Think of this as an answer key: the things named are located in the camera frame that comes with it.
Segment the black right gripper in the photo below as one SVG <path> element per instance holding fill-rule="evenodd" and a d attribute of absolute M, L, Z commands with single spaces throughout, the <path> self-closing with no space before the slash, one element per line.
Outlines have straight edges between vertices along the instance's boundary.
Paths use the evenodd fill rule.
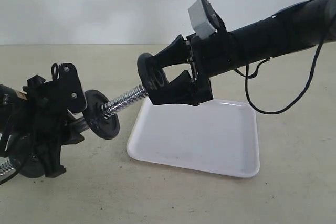
<path fill-rule="evenodd" d="M 191 76 L 187 70 L 168 81 L 164 71 L 156 71 L 156 88 L 149 91 L 153 105 L 185 104 L 198 106 L 200 102 L 213 99 L 210 78 L 233 70 L 238 66 L 237 41 L 227 31 L 215 32 L 205 39 L 197 34 L 178 35 L 166 48 L 151 59 L 151 70 L 161 70 L 173 65 L 189 63 L 190 53 L 196 69 L 196 95 Z"/>

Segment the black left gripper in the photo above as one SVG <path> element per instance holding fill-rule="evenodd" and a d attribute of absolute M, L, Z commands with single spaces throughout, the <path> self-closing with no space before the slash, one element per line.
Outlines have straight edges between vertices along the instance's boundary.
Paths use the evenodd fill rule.
<path fill-rule="evenodd" d="M 50 81 L 35 75 L 18 92 L 22 104 L 18 148 L 25 155 L 41 156 L 45 177 L 58 177 L 66 172 L 60 163 L 63 142 L 78 144 L 85 140 L 74 129 L 66 128 L 69 115 L 66 84 L 59 74 L 52 75 Z"/>

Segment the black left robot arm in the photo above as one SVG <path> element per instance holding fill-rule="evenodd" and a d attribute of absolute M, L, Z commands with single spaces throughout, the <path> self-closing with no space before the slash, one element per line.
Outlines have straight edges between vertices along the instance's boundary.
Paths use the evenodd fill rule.
<path fill-rule="evenodd" d="M 83 136 L 71 126 L 86 99 L 78 77 L 36 75 L 21 92 L 1 85 L 1 174 L 55 178 L 66 172 L 61 148 Z"/>

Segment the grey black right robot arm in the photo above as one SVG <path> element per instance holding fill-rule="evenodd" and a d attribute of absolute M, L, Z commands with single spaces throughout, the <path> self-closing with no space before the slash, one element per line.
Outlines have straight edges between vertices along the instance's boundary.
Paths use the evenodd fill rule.
<path fill-rule="evenodd" d="M 194 33 L 179 37 L 154 57 L 154 75 L 163 68 L 188 63 L 172 82 L 148 91 L 154 105 L 197 106 L 213 98 L 211 77 L 242 66 L 305 50 L 320 41 L 335 41 L 335 0 L 308 0 L 272 16 L 228 31 L 208 0 L 196 0 L 188 9 Z"/>

